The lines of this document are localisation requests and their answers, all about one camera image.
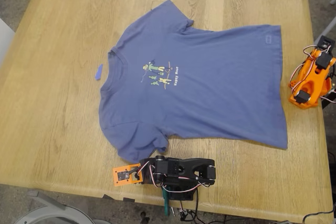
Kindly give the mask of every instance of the wood grain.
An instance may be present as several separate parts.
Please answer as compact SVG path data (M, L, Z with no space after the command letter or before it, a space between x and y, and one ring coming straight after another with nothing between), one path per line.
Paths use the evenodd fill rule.
M100 130L102 81L94 80L101 63L106 78L107 52L127 26L162 1L31 0L0 69L0 183L163 205L162 193L151 185L113 186L111 168L125 162ZM301 110L287 100L290 74L305 58L302 48L312 42L308 1L172 1L201 29L281 25L288 149L171 138L166 156L216 162L216 183L200 189L199 209L293 222L330 210L322 110ZM315 216L307 222L331 219Z

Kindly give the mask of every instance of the cartoon figure print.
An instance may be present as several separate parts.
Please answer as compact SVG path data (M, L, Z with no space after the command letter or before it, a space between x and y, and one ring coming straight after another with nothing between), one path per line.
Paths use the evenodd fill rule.
M151 78L151 79L153 79L153 80L156 80L157 78L156 78L156 76L148 76L149 78ZM165 83L165 84L169 84L169 81L171 81L170 79L164 79L164 78L159 78L159 80L158 81L156 81L156 82L163 82L163 83Z
M170 67L157 67L154 65L155 64L155 61L152 60L150 62L148 62L148 64L145 64L143 65L143 70L147 71L151 71L153 73L156 73L156 74L159 74L159 75L164 75L164 72L167 72L167 73L170 73L170 70L172 70L173 68L170 68Z
M150 79L152 79L151 85L159 86L160 83L162 83L164 86L164 89L166 89L166 84L170 84L170 81L172 81L171 79L169 79L169 74L170 74L170 71L173 70L173 68L170 66L169 61L168 61L168 67L155 66L154 64L155 64L155 61L152 60L148 64L143 65L142 68L143 70L145 70L145 74L143 75L141 82L143 81L143 78L146 75L146 73L148 71L151 71L152 73L160 76L160 77L154 76L154 75L148 76Z

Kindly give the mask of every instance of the floor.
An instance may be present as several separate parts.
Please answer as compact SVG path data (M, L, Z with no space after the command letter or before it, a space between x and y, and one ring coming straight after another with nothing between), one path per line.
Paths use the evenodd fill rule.
M336 5L331 6L329 1L330 0L309 0L312 29L315 38L336 15ZM29 0L0 0L0 18L15 31L28 3ZM336 39L336 27L328 35ZM336 105L329 105L323 112L328 150L336 154ZM15 223L20 216L38 207L38 203L28 198L26 192L26 188L0 185L0 224ZM147 216L150 217L150 223L181 223L178 215L176 215L176 217L171 215L169 217L164 216L163 208L159 206L56 192L45 193L63 204L83 210L93 219L103 219L112 224L140 223L140 213L142 211L145 211ZM224 215L208 212L200 212L199 217L205 223L213 220L224 220ZM232 220L231 223L266 224L272 223L272 221L248 218Z

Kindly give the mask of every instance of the t-shirt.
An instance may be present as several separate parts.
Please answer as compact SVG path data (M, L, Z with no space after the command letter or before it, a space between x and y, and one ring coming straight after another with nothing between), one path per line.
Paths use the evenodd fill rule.
M171 135L287 148L280 26L209 31L192 24L167 0L108 53L99 118L118 155L138 162L165 151Z

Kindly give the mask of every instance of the orange circuit board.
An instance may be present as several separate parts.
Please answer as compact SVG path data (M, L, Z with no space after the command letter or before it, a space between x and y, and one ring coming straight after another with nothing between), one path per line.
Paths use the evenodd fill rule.
M128 184L135 184L141 183L142 179L142 172L134 171L131 174L130 171L133 171L137 167L140 168L140 164L134 165L125 165L117 168L112 169L112 176L113 176L113 183L114 186L124 186Z

